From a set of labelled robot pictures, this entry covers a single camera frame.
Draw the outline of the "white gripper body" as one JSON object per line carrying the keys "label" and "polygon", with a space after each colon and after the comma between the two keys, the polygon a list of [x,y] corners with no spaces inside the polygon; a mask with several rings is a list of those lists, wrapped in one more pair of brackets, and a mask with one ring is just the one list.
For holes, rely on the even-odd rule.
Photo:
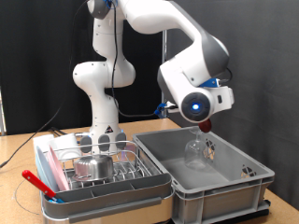
{"label": "white gripper body", "polygon": [[220,112],[232,108],[235,102],[233,90],[227,86],[218,87],[214,90],[215,109],[214,112]]}

